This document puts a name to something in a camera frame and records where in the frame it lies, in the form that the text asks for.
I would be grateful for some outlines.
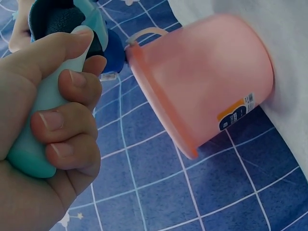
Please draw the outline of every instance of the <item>barcode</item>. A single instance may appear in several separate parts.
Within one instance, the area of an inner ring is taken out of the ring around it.
[[[250,103],[254,100],[254,95],[253,95],[253,93],[251,93],[251,94],[248,96],[248,99],[249,99],[249,102],[250,102]]]
[[[251,112],[254,109],[254,107],[255,107],[255,104],[254,103],[250,103],[248,105],[248,112]]]

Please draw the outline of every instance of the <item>bedsheet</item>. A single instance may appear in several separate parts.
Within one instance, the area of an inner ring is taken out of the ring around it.
[[[167,0],[98,5],[123,42],[150,26],[181,27]],[[1,57],[10,54],[16,9],[14,0],[0,0]],[[307,181],[260,107],[201,146],[198,159],[188,160],[128,66],[103,88],[94,111],[101,171],[52,231],[308,230]]]

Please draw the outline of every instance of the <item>cup handle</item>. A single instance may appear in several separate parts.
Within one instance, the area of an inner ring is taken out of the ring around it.
[[[126,42],[129,45],[133,45],[139,37],[141,37],[142,35],[145,35],[145,34],[158,34],[158,35],[164,36],[164,35],[168,34],[168,31],[161,29],[161,28],[158,28],[158,27],[149,27],[149,28],[141,30],[141,31],[137,32],[136,34],[132,35]]]

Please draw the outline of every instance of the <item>hand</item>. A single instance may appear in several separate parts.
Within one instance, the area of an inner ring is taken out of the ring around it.
[[[5,160],[40,81],[63,61],[79,57],[92,39],[91,31],[56,33],[0,60],[0,230],[49,230],[99,172],[98,132],[91,111],[102,91],[97,76],[106,60],[101,56],[89,58],[84,72],[72,78],[69,70],[60,74],[59,91],[71,103],[31,118],[34,135],[47,144],[46,157],[58,168],[55,176],[34,179]]]
[[[10,52],[16,52],[30,44],[30,29],[28,17],[35,0],[17,0],[18,16],[16,18],[12,36],[9,42]]]

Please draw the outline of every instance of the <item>label sticker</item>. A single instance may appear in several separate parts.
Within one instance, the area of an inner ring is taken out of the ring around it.
[[[217,116],[219,121],[219,130],[223,131],[230,125],[234,124],[241,117],[251,112],[255,108],[255,97],[251,93],[248,96],[240,99],[231,107]]]
[[[100,81],[110,81],[110,80],[115,80],[118,77],[118,73],[112,72],[108,74],[101,74],[100,76]]]

